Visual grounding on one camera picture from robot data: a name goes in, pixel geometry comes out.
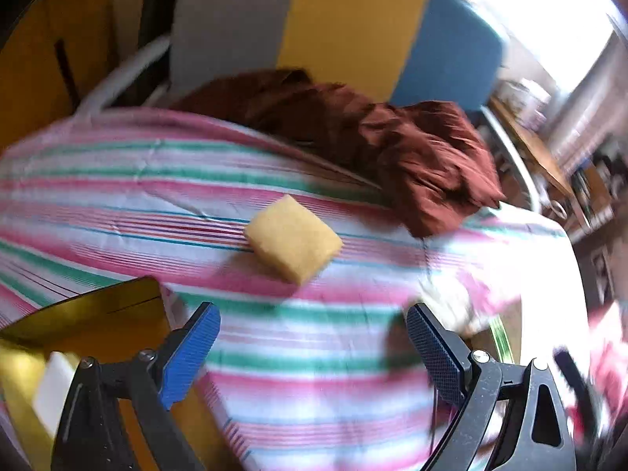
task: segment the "blue gripper pad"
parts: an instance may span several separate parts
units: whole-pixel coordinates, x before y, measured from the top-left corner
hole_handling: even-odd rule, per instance
[[[163,369],[159,398],[164,408],[185,398],[221,329],[221,313],[210,305],[188,331]]]
[[[465,401],[461,390],[462,370],[417,307],[408,310],[406,326],[407,334],[421,355],[438,395],[448,404],[462,407]]]

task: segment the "window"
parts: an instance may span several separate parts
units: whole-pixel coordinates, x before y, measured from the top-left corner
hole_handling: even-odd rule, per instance
[[[563,91],[572,91],[612,32],[598,0],[476,0],[535,55]]]

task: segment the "green stripe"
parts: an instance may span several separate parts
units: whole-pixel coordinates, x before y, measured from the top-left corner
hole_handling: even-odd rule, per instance
[[[421,358],[416,352],[381,358],[295,358],[239,354],[216,349],[207,355],[206,363],[258,372],[347,374],[409,368],[419,365]]]
[[[50,157],[55,155],[67,155],[73,153],[83,152],[104,152],[107,150],[184,150],[184,151],[206,151],[211,150],[214,152],[242,152],[250,153],[253,155],[272,155],[276,156],[275,152],[269,150],[258,149],[255,147],[247,147],[244,145],[232,144],[227,142],[189,142],[189,141],[176,141],[167,140],[162,142],[150,141],[150,142],[123,142],[123,143],[96,143],[89,145],[68,145],[49,147],[48,149],[41,150],[36,154],[29,154],[24,157],[12,157],[11,161],[25,161],[32,159],[33,157]]]
[[[43,267],[57,276],[62,276],[63,278],[68,278],[77,283],[81,283],[83,285],[87,285],[93,288],[99,289],[102,287],[108,287],[110,285],[120,283],[120,280],[117,279],[102,276],[100,274],[93,274],[92,272],[87,272],[75,267],[60,264],[59,262],[55,262],[53,260],[36,255],[25,249],[12,246],[7,242],[4,242],[3,240],[0,240],[0,252],[13,255],[26,262],[36,265],[37,267]]]
[[[30,287],[22,285],[15,278],[12,278],[11,276],[7,276],[3,272],[0,272],[0,281],[4,283],[5,285],[11,287],[13,290],[19,293],[20,296],[22,296],[23,298],[30,299],[32,302],[37,303],[42,308],[47,307],[48,305],[52,305],[54,303],[54,301],[52,301],[51,299],[48,299],[43,294],[40,294],[39,292],[31,289]]]
[[[261,319],[289,319],[291,321],[312,324],[329,324],[345,326],[392,326],[404,324],[399,307],[385,310],[365,310],[356,308],[295,307],[285,303],[262,303],[257,301],[240,301],[203,294],[180,292],[183,302],[193,310],[203,301],[215,304],[222,314],[248,316]]]
[[[513,350],[511,349],[510,342],[508,341],[508,335],[506,334],[506,328],[497,315],[489,321],[489,327],[495,341],[495,348],[497,349],[497,358],[502,363],[514,363]]]
[[[301,180],[292,180],[271,175],[252,175],[243,172],[207,171],[194,168],[68,168],[61,170],[29,171],[20,174],[20,179],[33,177],[175,177],[186,180],[208,182],[228,182],[237,184],[253,184],[258,186],[272,186],[296,190],[312,195],[328,196],[348,201],[362,201],[385,205],[381,193],[372,188],[357,188],[354,190],[335,189],[325,186],[307,184]],[[13,179],[14,174],[1,174],[0,179]]]
[[[116,211],[126,211],[126,212],[133,212],[133,213],[138,213],[138,214],[157,214],[157,215],[164,215],[164,216],[185,216],[185,217],[189,217],[192,219],[196,219],[198,221],[202,221],[202,222],[206,222],[206,221],[228,221],[230,223],[249,223],[250,220],[243,220],[242,218],[221,218],[218,216],[206,216],[206,215],[198,215],[198,214],[194,214],[193,212],[177,212],[177,211],[164,211],[164,210],[155,210],[155,209],[139,209],[139,208],[134,208],[134,207],[124,207],[121,205],[102,205],[102,204],[86,204],[86,205],[82,205],[82,204],[75,204],[75,203],[56,203],[56,205],[58,205],[59,207],[72,207],[72,208],[79,208],[79,209],[106,209],[106,210],[116,210]],[[85,230],[91,230],[91,228],[87,228],[87,227],[82,227],[82,226],[77,226],[77,225],[69,225],[72,228],[83,228]],[[366,235],[366,234],[346,234],[343,232],[336,232],[336,234],[338,234],[341,237],[353,237],[355,239],[368,239],[368,240],[374,240],[377,242],[387,242],[390,244],[394,244],[394,245],[399,245],[399,246],[407,246],[410,248],[416,248],[416,249],[423,249],[424,248],[424,244],[419,241],[419,240],[414,240],[414,241],[407,241],[407,240],[401,240],[401,239],[390,239],[387,237],[379,237],[377,235]]]
[[[29,218],[29,219],[33,219],[34,221],[37,221],[37,222],[42,221],[46,225],[61,226],[64,228],[76,228],[78,230],[85,230],[86,232],[94,232],[95,234],[105,234],[106,236],[128,237],[128,239],[141,239],[141,240],[149,240],[153,242],[168,242],[171,244],[182,244],[185,246],[197,246],[200,248],[211,248],[215,250],[230,250],[230,251],[238,251],[242,253],[253,253],[253,250],[251,249],[240,248],[237,246],[219,246],[217,244],[205,244],[202,242],[194,242],[194,241],[189,241],[189,240],[160,239],[159,237],[149,237],[146,235],[125,234],[122,232],[110,232],[108,230],[101,230],[99,228],[91,228],[89,226],[71,225],[69,223],[54,223],[54,222],[50,222],[46,220],[38,220],[35,218]]]
[[[87,272],[70,265],[59,264],[22,248],[17,248],[0,240],[0,251],[23,259],[38,267],[45,268],[57,276],[69,278],[77,283],[82,283],[93,288],[103,288],[120,283],[120,280]],[[219,307],[223,314],[248,316],[252,318],[289,319],[292,321],[330,324],[330,325],[394,325],[403,324],[400,317],[401,310],[398,307],[389,307],[378,310],[365,310],[364,307],[356,308],[331,308],[321,307],[295,307],[283,303],[263,303],[256,301],[241,301],[215,295],[191,294],[181,292],[181,299],[193,308],[203,301],[211,301]]]
[[[483,234],[499,234],[502,236],[512,236],[519,234],[522,237],[531,236],[548,236],[548,237],[566,237],[564,231],[554,230],[539,223],[507,223],[503,221],[502,226],[483,225],[481,222],[465,221],[462,228],[467,230],[478,230]]]

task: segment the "chair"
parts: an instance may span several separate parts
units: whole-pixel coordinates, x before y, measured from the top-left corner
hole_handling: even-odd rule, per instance
[[[504,34],[464,0],[176,0],[170,34],[144,46],[87,95],[77,113],[110,105],[169,55],[169,77],[145,105],[168,105],[216,78],[280,66],[348,83],[378,101],[457,102],[489,129],[529,208],[538,193],[488,100]]]

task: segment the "screw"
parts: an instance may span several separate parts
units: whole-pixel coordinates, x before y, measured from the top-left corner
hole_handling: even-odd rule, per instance
[[[140,361],[152,361],[155,359],[155,351],[153,351],[153,349],[144,349],[143,351],[139,351],[137,357],[139,357]]]
[[[484,351],[473,351],[473,359],[478,363],[488,363],[491,360],[491,356]]]
[[[79,365],[81,368],[90,368],[94,364],[95,360],[91,356],[83,358]]]
[[[548,364],[545,363],[545,361],[543,361],[542,359],[539,359],[539,358],[535,358],[533,360],[533,363],[535,364],[535,368],[537,368],[539,370],[545,370],[548,367]]]

